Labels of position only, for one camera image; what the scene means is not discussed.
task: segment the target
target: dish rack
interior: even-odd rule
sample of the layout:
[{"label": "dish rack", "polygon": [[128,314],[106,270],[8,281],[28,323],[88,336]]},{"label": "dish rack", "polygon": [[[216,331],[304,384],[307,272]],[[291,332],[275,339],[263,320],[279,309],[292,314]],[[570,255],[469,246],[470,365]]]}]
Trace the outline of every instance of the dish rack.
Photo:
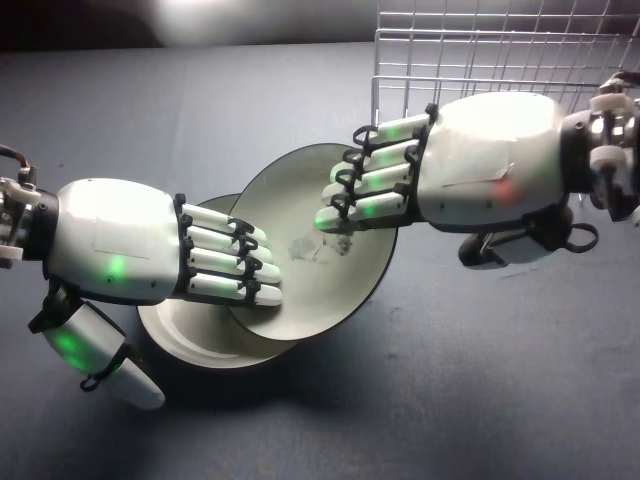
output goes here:
[{"label": "dish rack", "polygon": [[371,122],[495,91],[581,110],[640,70],[639,33],[638,0],[378,0]]}]

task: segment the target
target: back of robotic hand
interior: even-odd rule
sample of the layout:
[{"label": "back of robotic hand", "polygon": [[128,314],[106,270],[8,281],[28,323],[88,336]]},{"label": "back of robotic hand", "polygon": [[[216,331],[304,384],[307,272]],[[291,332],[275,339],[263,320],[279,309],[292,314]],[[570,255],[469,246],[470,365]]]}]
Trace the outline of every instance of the back of robotic hand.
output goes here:
[{"label": "back of robotic hand", "polygon": [[86,378],[152,409],[164,395],[125,333],[82,298],[153,305],[167,298],[269,308],[281,303],[280,270],[265,233],[146,185],[72,182],[56,195],[35,187],[35,168],[16,151],[18,180],[0,178],[0,266],[42,261],[49,294],[29,323]]},{"label": "back of robotic hand", "polygon": [[[598,241],[572,224],[570,193],[590,194],[613,221],[639,205],[639,110],[620,72],[591,108],[565,116],[554,100],[495,92],[354,133],[322,192],[316,226],[329,233],[428,222],[470,234],[459,258],[469,268],[528,263],[560,248],[582,253]],[[591,232],[586,245],[573,229]]]}]

